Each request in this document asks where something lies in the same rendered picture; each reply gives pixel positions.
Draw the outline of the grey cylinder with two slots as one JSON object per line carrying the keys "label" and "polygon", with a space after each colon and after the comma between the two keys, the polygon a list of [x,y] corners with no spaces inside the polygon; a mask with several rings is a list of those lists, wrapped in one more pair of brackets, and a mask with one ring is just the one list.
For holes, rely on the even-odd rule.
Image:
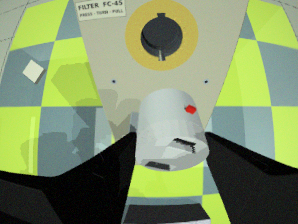
{"label": "grey cylinder with two slots", "polygon": [[136,160],[149,171],[184,171],[209,155],[204,125],[188,92],[157,89],[140,107]]}

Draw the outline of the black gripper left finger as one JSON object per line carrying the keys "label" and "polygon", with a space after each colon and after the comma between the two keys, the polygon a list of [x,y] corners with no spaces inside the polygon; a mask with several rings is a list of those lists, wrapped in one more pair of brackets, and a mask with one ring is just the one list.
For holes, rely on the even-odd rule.
{"label": "black gripper left finger", "polygon": [[137,133],[61,176],[0,171],[0,212],[31,224],[121,224],[136,164]]}

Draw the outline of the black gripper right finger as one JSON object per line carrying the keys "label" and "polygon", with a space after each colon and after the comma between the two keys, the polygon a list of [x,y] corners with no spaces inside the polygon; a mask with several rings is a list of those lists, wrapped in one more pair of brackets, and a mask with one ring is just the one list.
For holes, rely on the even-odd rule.
{"label": "black gripper right finger", "polygon": [[204,132],[206,163],[230,224],[298,224],[298,168]]}

